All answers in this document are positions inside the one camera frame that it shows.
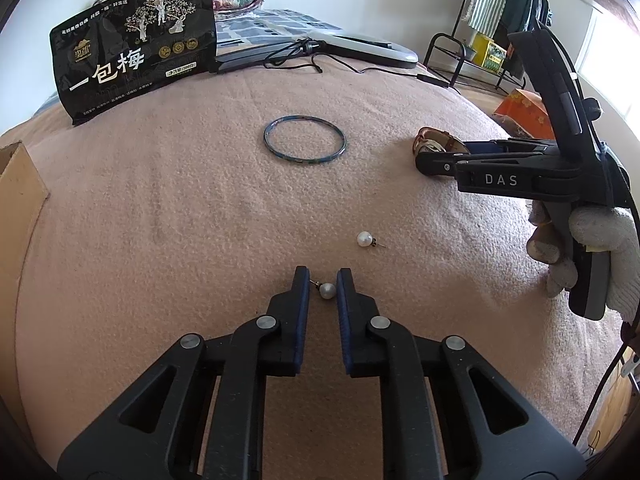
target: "white knit glove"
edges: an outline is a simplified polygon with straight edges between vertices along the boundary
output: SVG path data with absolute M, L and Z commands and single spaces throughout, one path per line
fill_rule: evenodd
M 546 291 L 552 298 L 572 288 L 578 272 L 562 254 L 564 245 L 542 202 L 533 203 L 529 222 L 537 228 L 527 242 L 527 253 L 549 264 Z M 632 216 L 622 208 L 579 207 L 569 216 L 569 229 L 579 244 L 611 252 L 607 306 L 617 310 L 623 321 L 633 323 L 640 300 L 640 248 Z

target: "blue bangle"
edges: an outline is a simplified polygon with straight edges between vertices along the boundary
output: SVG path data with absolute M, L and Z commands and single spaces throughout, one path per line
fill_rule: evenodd
M 298 156 L 286 155 L 285 153 L 281 153 L 276 150 L 269 142 L 269 135 L 278 124 L 285 121 L 313 121 L 315 123 L 324 124 L 325 126 L 331 128 L 336 134 L 338 134 L 338 136 L 342 140 L 342 146 L 340 146 L 340 149 L 337 152 L 332 153 L 331 155 L 322 156 L 320 158 L 299 158 Z M 344 153 L 344 150 L 347 149 L 347 139 L 340 128 L 338 128 L 334 124 L 331 124 L 329 121 L 325 121 L 324 119 L 309 115 L 288 115 L 286 117 L 276 119 L 272 123 L 268 124 L 268 126 L 264 129 L 264 143 L 267 145 L 267 148 L 271 153 L 273 153 L 273 155 L 279 156 L 280 158 L 288 160 L 289 162 L 296 162 L 298 164 L 322 164 L 323 162 L 330 162 L 341 156 Z

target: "window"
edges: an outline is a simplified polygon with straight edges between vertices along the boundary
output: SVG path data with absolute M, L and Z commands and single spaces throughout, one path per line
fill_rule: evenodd
M 640 36 L 609 12 L 594 9 L 578 72 L 640 136 Z

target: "clothes rack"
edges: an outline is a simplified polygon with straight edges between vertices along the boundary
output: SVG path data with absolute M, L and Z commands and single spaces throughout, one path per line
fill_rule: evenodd
M 524 89 L 524 87 L 527 84 L 527 80 L 523 77 L 522 81 L 520 81 L 519 79 L 514 78 L 513 76 L 507 74 L 507 71 L 505 69 L 500 69 L 500 71 L 498 73 L 492 72 L 491 70 L 488 70 L 482 66 L 478 66 L 474 63 L 472 63 L 470 60 L 468 60 L 466 58 L 466 52 L 467 52 L 467 47 L 464 43 L 462 43 L 462 41 L 460 41 L 458 38 L 456 38 L 456 32 L 458 31 L 458 27 L 460 26 L 460 20 L 462 19 L 462 13 L 465 9 L 465 3 L 466 0 L 462 0 L 462 3 L 460 3 L 460 10 L 458 11 L 458 16 L 456 18 L 456 23 L 453 26 L 453 30 L 451 31 L 451 34 L 447 34 L 446 32 L 439 32 L 437 34 L 435 34 L 432 38 L 431 38 L 431 42 L 429 44 L 429 49 L 427 50 L 427 54 L 424 57 L 424 61 L 423 61 L 423 65 L 425 67 L 427 67 L 431 72 L 437 74 L 438 76 L 440 76 L 441 78 L 443 78 L 445 81 L 449 82 L 449 86 L 455 86 L 456 83 L 457 84 L 461 84 L 464 86 L 469 86 L 471 88 L 478 88 L 481 90 L 488 90 L 488 87 L 491 87 L 491 83 L 487 83 L 487 81 L 482 80 L 482 79 L 478 79 L 469 75 L 465 75 L 465 74 L 461 74 L 461 71 L 463 69 L 463 67 L 465 65 L 471 65 L 475 68 L 477 68 L 478 70 L 481 70 L 482 72 L 485 72 L 487 74 L 496 76 L 498 78 L 498 81 L 496 83 L 495 86 L 493 86 L 492 91 L 495 90 L 496 93 L 498 94 L 503 94 L 503 95 L 508 95 L 509 92 L 507 92 L 504 88 L 502 88 L 502 83 L 504 81 L 514 84 L 516 85 L 518 88 Z M 455 43 L 458 46 L 458 51 L 455 52 L 453 50 L 450 50 L 448 48 L 444 48 L 441 46 L 437 46 L 436 42 L 440 39 L 440 38 L 446 38 L 449 41 L 452 41 L 453 43 Z M 440 69 L 440 68 L 434 68 L 433 66 L 429 66 L 429 62 L 431 60 L 431 56 L 433 55 L 433 51 L 437 50 L 439 52 L 442 52 L 443 54 L 446 54 L 446 56 L 449 56 L 450 58 L 453 58 L 455 60 L 457 60 L 457 65 L 456 65 L 456 69 L 454 72 L 448 72 L 446 70 Z M 463 80 L 458 80 L 460 77 L 463 77 L 464 79 L 467 80 L 471 80 L 471 81 L 475 81 L 477 83 L 483 83 L 482 86 L 477 85 L 477 84 L 473 84 L 473 83 L 469 83 L 469 82 L 465 82 Z

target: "black snack bag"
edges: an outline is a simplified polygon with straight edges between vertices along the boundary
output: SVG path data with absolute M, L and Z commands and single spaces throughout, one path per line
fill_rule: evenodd
M 107 0 L 49 38 L 58 95 L 73 124 L 205 72 L 216 57 L 212 0 Z

